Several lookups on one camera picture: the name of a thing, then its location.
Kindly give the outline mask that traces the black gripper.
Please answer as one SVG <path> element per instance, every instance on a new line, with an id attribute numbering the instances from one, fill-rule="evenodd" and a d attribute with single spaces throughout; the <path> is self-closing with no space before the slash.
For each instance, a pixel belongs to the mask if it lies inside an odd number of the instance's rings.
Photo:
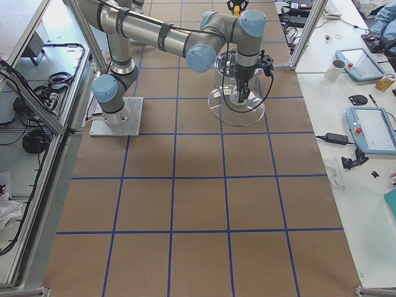
<path id="1" fill-rule="evenodd" d="M 257 84 L 255 75 L 256 66 L 242 66 L 235 64 L 235 79 L 237 89 L 239 90 L 239 102 L 244 103 L 249 96 L 249 89 L 253 89 Z"/>
<path id="2" fill-rule="evenodd" d="M 227 0 L 226 4 L 228 8 L 246 8 L 248 5 L 248 0 Z"/>

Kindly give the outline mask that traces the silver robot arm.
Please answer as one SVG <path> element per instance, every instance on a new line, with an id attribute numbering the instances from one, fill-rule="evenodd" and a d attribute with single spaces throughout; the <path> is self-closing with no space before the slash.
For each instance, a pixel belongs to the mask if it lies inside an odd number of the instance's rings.
<path id="1" fill-rule="evenodd" d="M 267 22 L 263 12 L 248 10 L 240 17 L 205 12 L 200 29 L 191 30 L 140 14 L 132 4 L 125 7 L 118 1 L 77 1 L 77 7 L 88 24 L 107 34 L 111 73 L 126 87 L 137 77 L 131 39 L 184 58 L 196 72 L 210 69 L 223 46 L 234 44 L 235 84 L 223 103 L 236 113 L 248 113 L 263 105 L 262 100 L 248 105 L 252 95 L 249 81 L 261 66 L 260 46 Z"/>

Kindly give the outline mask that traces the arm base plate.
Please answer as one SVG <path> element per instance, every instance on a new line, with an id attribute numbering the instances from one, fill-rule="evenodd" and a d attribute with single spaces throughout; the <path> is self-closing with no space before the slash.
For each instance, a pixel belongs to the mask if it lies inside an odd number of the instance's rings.
<path id="1" fill-rule="evenodd" d="M 114 137 L 139 135 L 144 98 L 124 97 L 123 100 L 123 109 L 114 114 L 103 113 L 100 105 L 97 103 L 95 112 L 99 113 L 99 115 L 93 117 L 90 128 L 91 136 Z"/>

